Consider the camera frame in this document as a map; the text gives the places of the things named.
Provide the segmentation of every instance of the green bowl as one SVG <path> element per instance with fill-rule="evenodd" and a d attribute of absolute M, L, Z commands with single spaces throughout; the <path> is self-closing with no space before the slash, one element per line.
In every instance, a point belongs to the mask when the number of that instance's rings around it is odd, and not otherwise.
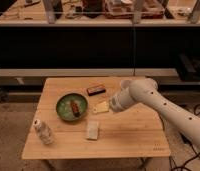
<path fill-rule="evenodd" d="M 72 108 L 70 105 L 71 100 L 73 100 L 78 107 L 79 116 L 75 116 L 72 112 Z M 80 120 L 84 115 L 85 111 L 88 107 L 88 101 L 84 96 L 77 93 L 70 93 L 63 96 L 56 105 L 57 114 L 60 116 L 61 119 L 64 121 L 76 121 Z"/>

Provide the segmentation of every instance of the table top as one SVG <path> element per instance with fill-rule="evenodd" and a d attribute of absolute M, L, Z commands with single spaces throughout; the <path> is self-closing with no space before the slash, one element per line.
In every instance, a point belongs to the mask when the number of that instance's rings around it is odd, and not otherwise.
<path fill-rule="evenodd" d="M 120 90 L 122 79 L 143 77 L 66 77 L 46 80 L 34 119 L 46 122 L 54 135 L 54 143 L 42 144 L 33 126 L 28 133 L 23 159 L 78 159 L 169 156 L 170 149 L 161 120 L 153 109 L 137 104 L 120 113 L 109 111 L 93 114 L 92 108 Z M 103 84 L 106 93 L 88 96 L 86 89 Z M 86 116 L 74 124 L 56 113 L 56 103 L 65 94 L 79 93 L 88 100 Z M 86 139 L 88 121 L 99 122 L 97 141 Z"/>

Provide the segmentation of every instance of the floor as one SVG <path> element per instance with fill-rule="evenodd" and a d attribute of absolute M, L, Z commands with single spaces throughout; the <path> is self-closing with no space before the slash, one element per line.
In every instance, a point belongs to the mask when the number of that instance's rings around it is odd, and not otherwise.
<path fill-rule="evenodd" d="M 180 103 L 182 99 L 189 99 L 184 96 L 180 98 L 181 100 L 178 101 Z M 0 103 L 0 171 L 48 171 L 49 169 L 41 161 L 21 159 L 24 142 L 37 107 L 37 100 L 20 101 L 18 99 L 17 102 Z M 193 106 L 194 104 L 190 103 L 188 108 L 191 110 Z M 178 131 L 166 121 L 164 121 L 164 129 L 177 165 L 183 164 L 184 161 L 194 156 L 190 146 L 183 143 Z M 141 164 L 140 159 L 133 158 L 53 160 L 50 162 L 57 170 L 63 171 L 134 171 L 135 167 Z M 192 161 L 187 167 L 192 171 L 200 171 L 200 160 Z M 168 171 L 170 170 L 169 159 L 153 158 L 146 170 Z"/>

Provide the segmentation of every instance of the plastic bottle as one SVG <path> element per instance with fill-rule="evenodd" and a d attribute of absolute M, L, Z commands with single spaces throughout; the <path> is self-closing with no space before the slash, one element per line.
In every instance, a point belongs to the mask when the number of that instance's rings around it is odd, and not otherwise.
<path fill-rule="evenodd" d="M 48 144 L 53 143 L 54 137 L 52 135 L 52 131 L 45 122 L 43 122 L 39 119 L 36 119 L 34 121 L 34 128 L 35 128 L 35 131 L 36 131 L 38 137 L 43 142 L 43 144 L 48 145 Z"/>

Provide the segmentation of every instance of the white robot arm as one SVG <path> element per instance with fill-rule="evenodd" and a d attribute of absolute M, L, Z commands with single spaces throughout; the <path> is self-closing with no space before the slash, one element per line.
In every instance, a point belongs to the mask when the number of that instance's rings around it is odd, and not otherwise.
<path fill-rule="evenodd" d="M 200 149 L 200 118 L 164 98 L 157 87 L 150 78 L 133 80 L 109 100 L 110 108 L 120 112 L 141 102 L 155 109 Z"/>

